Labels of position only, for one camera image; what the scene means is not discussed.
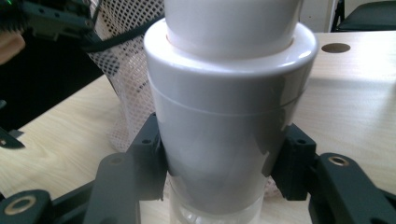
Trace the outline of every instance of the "dark background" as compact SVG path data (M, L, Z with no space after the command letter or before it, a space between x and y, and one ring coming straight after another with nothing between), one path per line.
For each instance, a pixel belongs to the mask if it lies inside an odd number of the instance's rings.
M103 73L80 49L78 41L59 37L56 42L25 32L25 49L0 65L0 127L19 129Z

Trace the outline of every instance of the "white cap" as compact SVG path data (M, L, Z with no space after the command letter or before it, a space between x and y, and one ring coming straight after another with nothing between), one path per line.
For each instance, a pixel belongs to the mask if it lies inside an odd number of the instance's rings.
M291 41L303 0L165 0L168 39L209 57L278 53Z

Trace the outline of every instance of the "black chair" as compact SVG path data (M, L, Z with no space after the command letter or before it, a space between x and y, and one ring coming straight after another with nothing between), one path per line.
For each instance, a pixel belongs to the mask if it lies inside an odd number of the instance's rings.
M389 30L396 30L396 1L366 3L358 6L347 17L345 0L338 1L332 32Z

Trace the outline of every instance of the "mesh bag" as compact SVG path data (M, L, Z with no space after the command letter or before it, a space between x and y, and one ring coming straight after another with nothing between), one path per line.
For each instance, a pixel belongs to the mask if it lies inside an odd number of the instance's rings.
M136 29L164 13L163 0L93 0L92 13L97 13L95 31L102 40ZM118 151L126 151L149 114L154 112L143 35L135 36L109 49L88 53L102 69L120 98L120 117L108 133ZM168 195L166 181L164 195ZM279 195L272 178L265 188L265 196Z

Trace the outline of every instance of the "light wood tabletop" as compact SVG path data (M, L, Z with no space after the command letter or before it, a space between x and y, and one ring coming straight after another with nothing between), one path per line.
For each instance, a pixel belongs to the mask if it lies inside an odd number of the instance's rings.
M318 154L348 156L396 194L396 32L317 37L321 47L344 43L350 50L319 51L294 123L317 142ZM54 199L92 181L99 161L116 152L106 134L119 115L111 85L98 78L22 127L26 148L0 148L0 191L8 197L45 189ZM169 223L166 199L141 206L142 223ZM309 222L307 201L264 200L262 223Z

